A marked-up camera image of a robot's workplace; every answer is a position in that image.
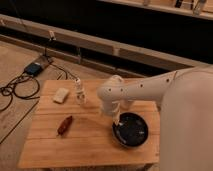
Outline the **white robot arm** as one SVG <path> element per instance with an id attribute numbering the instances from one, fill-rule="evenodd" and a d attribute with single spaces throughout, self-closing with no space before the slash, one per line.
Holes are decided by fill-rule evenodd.
<path id="1" fill-rule="evenodd" d="M 130 83 L 114 75 L 97 96 L 111 116 L 136 100 L 160 105 L 160 171 L 213 171 L 213 65 Z"/>

